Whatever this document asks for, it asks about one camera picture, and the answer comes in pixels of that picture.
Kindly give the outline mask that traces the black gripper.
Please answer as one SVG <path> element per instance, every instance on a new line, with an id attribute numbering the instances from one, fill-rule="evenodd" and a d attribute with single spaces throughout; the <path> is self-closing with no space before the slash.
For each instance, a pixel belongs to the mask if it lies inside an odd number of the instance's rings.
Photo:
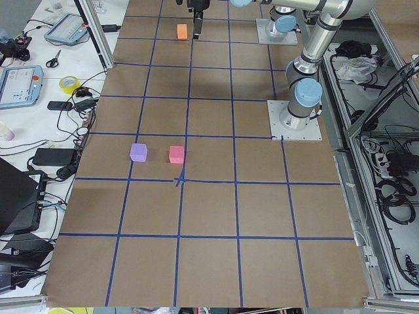
<path id="1" fill-rule="evenodd" d="M 199 39 L 202 32 L 204 20 L 204 11 L 209 8 L 210 0 L 186 0 L 186 6 L 189 12 L 194 13 L 193 17 L 193 39 Z"/>

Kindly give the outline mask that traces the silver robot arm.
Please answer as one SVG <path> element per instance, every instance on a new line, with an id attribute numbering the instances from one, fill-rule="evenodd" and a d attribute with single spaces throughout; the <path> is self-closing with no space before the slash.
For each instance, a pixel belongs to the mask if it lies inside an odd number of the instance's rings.
<path id="1" fill-rule="evenodd" d="M 271 37 L 284 37 L 296 30 L 296 8 L 274 5 L 270 10 L 270 21 L 266 31 Z"/>
<path id="2" fill-rule="evenodd" d="M 299 57 L 295 58 L 286 70 L 291 99 L 279 115 L 281 124 L 293 131 L 303 130 L 313 108 L 319 103 L 323 89 L 314 78 L 318 65 L 331 40 L 345 20 L 354 20 L 368 13 L 376 1 L 261 1 L 263 5 L 319 11 L 318 18 L 308 42 Z"/>

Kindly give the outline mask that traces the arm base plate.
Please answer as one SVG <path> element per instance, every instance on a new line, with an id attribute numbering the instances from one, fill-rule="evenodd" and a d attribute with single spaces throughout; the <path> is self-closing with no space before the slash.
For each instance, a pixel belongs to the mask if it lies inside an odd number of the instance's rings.
<path id="1" fill-rule="evenodd" d="M 268 100 L 270 133 L 273 141 L 321 141 L 317 118 L 297 118 L 288 110 L 288 101 Z"/>
<path id="2" fill-rule="evenodd" d="M 297 45 L 296 25 L 293 16 L 283 16 L 276 21 L 256 19 L 259 44 Z"/>

